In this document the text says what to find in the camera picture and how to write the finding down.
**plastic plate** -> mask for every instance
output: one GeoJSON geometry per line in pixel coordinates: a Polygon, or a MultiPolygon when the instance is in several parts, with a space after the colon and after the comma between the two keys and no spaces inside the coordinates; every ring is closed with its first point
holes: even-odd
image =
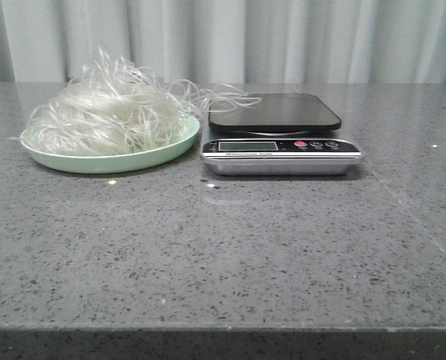
{"type": "Polygon", "coordinates": [[[108,174],[141,170],[173,160],[186,152],[194,143],[200,128],[199,121],[188,117],[187,136],[174,144],[149,151],[112,156],[69,156],[49,154],[31,147],[32,134],[36,129],[27,128],[21,134],[21,143],[38,163],[68,173],[108,174]]]}

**white curtain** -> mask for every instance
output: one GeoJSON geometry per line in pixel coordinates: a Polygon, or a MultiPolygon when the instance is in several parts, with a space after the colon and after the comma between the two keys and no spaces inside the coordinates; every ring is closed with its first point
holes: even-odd
{"type": "Polygon", "coordinates": [[[446,83],[446,0],[0,0],[0,81],[99,44],[165,82],[446,83]]]}

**scale button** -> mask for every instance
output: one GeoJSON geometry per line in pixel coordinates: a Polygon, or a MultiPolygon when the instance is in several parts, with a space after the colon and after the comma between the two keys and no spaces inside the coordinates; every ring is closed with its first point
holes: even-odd
{"type": "Polygon", "coordinates": [[[314,148],[320,148],[323,146],[323,144],[319,141],[310,141],[310,145],[313,146],[314,148]]]}
{"type": "Polygon", "coordinates": [[[335,141],[327,141],[327,142],[325,143],[325,145],[326,145],[326,146],[329,146],[329,147],[331,147],[331,148],[338,148],[338,143],[335,142],[335,141]]]}

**countertop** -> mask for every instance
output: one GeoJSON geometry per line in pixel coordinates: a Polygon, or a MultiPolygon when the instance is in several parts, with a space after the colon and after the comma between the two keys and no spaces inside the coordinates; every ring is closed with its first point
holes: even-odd
{"type": "Polygon", "coordinates": [[[8,138],[64,87],[0,82],[0,359],[446,359],[446,85],[239,85],[342,118],[328,177],[48,169],[8,138]]]}

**kitchen scale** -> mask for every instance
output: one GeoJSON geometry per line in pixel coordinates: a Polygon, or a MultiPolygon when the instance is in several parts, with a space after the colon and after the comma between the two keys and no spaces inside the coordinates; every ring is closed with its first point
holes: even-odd
{"type": "Polygon", "coordinates": [[[225,112],[214,103],[203,124],[200,157],[220,175],[341,175],[363,159],[332,136],[341,119],[310,94],[252,94],[261,102],[225,112]]]}

